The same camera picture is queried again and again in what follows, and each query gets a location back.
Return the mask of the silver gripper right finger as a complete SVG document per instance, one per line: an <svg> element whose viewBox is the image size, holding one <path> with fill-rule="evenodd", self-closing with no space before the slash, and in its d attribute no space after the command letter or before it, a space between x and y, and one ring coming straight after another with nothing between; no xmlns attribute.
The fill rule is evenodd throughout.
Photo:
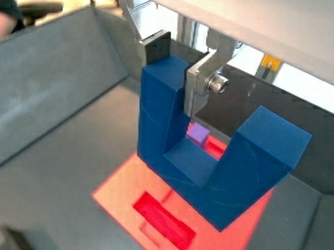
<svg viewBox="0 0 334 250"><path fill-rule="evenodd" d="M210 51L186 73L185 114L193 117L207 104L209 93L222 94L229 79L219 70L235 54L238 41L214 29L209 29L206 45Z"/></svg>

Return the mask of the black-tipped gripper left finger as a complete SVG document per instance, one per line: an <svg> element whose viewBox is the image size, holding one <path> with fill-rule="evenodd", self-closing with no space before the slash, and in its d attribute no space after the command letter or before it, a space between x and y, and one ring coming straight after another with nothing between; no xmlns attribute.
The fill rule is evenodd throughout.
<svg viewBox="0 0 334 250"><path fill-rule="evenodd" d="M162 14L152 0L119 0L138 43L143 65L170 56L171 32L162 28Z"/></svg>

